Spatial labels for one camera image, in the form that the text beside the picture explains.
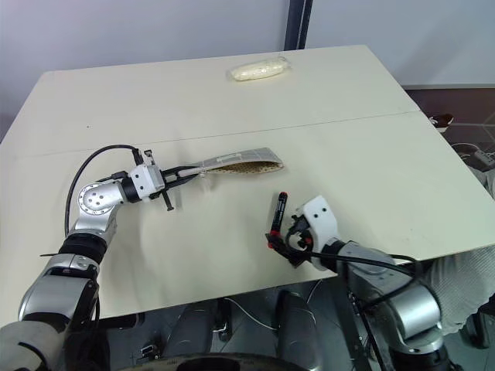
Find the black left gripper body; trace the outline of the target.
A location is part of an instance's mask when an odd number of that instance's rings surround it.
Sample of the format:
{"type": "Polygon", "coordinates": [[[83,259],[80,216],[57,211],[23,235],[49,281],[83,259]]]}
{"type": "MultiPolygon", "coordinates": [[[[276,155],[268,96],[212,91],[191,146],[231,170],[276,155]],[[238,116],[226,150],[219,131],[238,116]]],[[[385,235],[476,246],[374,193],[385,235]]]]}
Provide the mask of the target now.
{"type": "Polygon", "coordinates": [[[148,173],[152,180],[152,189],[154,193],[149,195],[150,199],[156,199],[159,195],[164,199],[166,208],[168,211],[174,210],[172,203],[167,194],[167,183],[164,172],[157,166],[155,159],[152,156],[152,150],[145,150],[144,155],[148,158],[149,164],[147,165],[148,173]]]}

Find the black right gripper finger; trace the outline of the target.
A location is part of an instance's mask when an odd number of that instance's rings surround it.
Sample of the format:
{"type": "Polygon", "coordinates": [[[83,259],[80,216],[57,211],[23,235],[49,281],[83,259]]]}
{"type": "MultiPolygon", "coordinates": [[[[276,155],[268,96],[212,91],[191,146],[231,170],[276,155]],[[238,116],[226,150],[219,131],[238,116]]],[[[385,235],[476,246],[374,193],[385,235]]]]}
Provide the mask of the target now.
{"type": "Polygon", "coordinates": [[[284,257],[294,268],[309,260],[309,256],[303,250],[290,247],[279,234],[266,233],[268,247],[284,257]]]}
{"type": "Polygon", "coordinates": [[[305,250],[306,242],[304,237],[304,230],[291,226],[285,235],[285,245],[287,248],[294,250],[305,250]]]}

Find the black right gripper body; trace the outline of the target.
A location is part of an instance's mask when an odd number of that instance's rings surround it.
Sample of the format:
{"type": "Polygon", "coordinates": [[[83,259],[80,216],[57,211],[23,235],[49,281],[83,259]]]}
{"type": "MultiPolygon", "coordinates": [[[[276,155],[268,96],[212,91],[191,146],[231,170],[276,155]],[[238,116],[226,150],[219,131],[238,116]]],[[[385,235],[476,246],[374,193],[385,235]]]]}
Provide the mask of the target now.
{"type": "Polygon", "coordinates": [[[292,216],[292,225],[291,226],[296,226],[297,228],[300,228],[301,230],[304,230],[304,237],[305,237],[305,242],[306,242],[306,249],[303,250],[303,251],[305,251],[306,254],[311,253],[312,252],[312,249],[313,249],[314,243],[313,243],[312,234],[311,234],[311,232],[309,230],[310,225],[309,225],[308,220],[304,216],[293,215],[292,216]]]}

